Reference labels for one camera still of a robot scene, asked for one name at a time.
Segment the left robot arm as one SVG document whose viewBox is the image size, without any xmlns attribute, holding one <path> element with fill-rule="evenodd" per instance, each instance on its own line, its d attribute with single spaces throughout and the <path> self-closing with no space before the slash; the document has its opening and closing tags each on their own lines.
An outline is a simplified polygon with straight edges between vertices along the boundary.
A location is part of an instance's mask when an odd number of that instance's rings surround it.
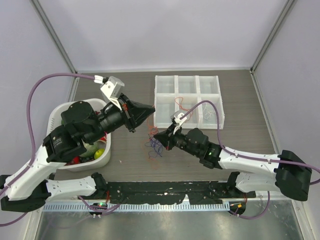
<svg viewBox="0 0 320 240">
<path fill-rule="evenodd" d="M 5 196 L 0 200 L 3 211 L 28 213 L 53 199 L 74 196 L 102 199 L 108 185 L 100 173 L 74 180 L 54 181 L 48 177 L 57 169 L 84 154 L 85 144 L 94 144 L 106 134 L 125 126 L 135 132 L 155 107 L 119 96 L 121 107 L 108 103 L 96 113 L 87 101 L 76 101 L 61 113 L 63 124 L 48 134 L 38 151 L 13 175 L 1 175 L 0 187 Z"/>
</svg>

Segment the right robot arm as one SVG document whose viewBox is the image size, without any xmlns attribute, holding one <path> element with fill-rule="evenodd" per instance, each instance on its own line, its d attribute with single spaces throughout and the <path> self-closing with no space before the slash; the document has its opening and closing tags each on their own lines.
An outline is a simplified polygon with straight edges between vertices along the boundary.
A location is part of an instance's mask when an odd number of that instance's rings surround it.
<svg viewBox="0 0 320 240">
<path fill-rule="evenodd" d="M 186 134 L 172 124 L 154 138 L 168 151 L 176 147 L 197 157 L 209 169 L 236 170 L 226 184 L 226 193 L 233 198 L 252 191 L 280 192 L 287 198 L 308 200 L 312 169 L 295 153 L 256 154 L 221 147 L 209 140 L 200 129 Z"/>
</svg>

